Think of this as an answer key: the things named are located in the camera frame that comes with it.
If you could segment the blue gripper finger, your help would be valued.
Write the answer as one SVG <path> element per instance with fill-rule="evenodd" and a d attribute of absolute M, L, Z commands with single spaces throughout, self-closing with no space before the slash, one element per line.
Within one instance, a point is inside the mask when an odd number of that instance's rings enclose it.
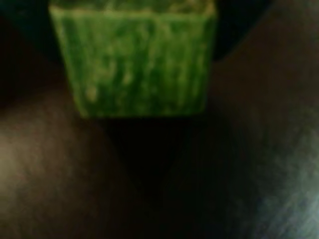
<path fill-rule="evenodd" d="M 230 53 L 272 3 L 271 0 L 217 0 L 213 60 L 221 60 Z"/>

